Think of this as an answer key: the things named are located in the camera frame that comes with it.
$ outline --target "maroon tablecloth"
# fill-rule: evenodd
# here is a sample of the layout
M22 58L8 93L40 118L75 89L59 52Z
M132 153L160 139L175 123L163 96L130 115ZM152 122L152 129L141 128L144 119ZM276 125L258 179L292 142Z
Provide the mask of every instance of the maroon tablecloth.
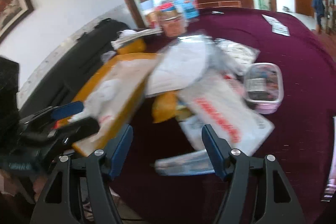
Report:
M190 24L214 38L226 38L261 51L257 62L277 64L285 96L276 113L267 115L274 131L256 152L274 154L302 205L307 223L323 211L320 201L330 170L336 113L336 68L316 36L295 17L252 9L216 9L225 15L203 14ZM262 14L289 28L290 37L272 33ZM170 39L148 41L155 51ZM134 141L121 175L111 187L140 216L157 223L211 223L226 189L214 175L163 177L155 173L156 159L193 151L175 119L153 124L153 99L145 100L134 116Z

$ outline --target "person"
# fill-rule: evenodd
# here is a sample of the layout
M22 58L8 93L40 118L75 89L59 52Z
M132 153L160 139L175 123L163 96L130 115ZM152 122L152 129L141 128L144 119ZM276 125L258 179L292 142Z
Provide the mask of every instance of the person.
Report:
M324 17L324 11L325 11L323 0L313 0L311 6L314 8L315 13L317 15L316 31L317 33L321 33L322 31L321 18Z

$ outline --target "black device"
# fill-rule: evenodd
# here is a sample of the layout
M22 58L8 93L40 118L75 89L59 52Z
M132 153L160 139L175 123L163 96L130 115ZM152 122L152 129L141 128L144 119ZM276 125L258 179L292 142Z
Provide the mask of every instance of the black device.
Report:
M55 157L71 149L74 142L98 132L99 124L91 117L53 128L58 118L82 110L83 104L74 102L20 120L16 130L0 143L0 169L20 177L47 173Z
M35 206L31 224L85 223L80 177L87 179L95 223L122 224L107 182L120 174L132 138L132 127L126 125L104 149L98 149L88 157L61 157ZM230 189L214 224L240 222L249 175L259 178L252 223L305 223L297 197L274 156L259 159L231 149L226 140L218 138L210 125L203 127L202 139L216 175L230 181Z

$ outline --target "picture frame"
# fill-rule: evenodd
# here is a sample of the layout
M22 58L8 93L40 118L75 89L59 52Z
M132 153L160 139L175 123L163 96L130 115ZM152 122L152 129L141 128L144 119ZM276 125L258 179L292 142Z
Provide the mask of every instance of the picture frame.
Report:
M0 43L33 10L31 0L0 0Z

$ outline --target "label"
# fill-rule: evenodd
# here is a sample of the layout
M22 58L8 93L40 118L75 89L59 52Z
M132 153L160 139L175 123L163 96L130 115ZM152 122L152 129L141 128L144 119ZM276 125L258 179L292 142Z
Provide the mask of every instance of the label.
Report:
M288 27L277 25L272 27L272 32L290 37Z
M230 124L205 98L196 98L194 100L210 117L231 137L232 143L239 143L241 141L241 134L237 128Z
M196 9L194 0L176 0L175 4L182 7L186 19L199 16L199 11Z
M266 91L266 79L254 78L247 80L247 91Z

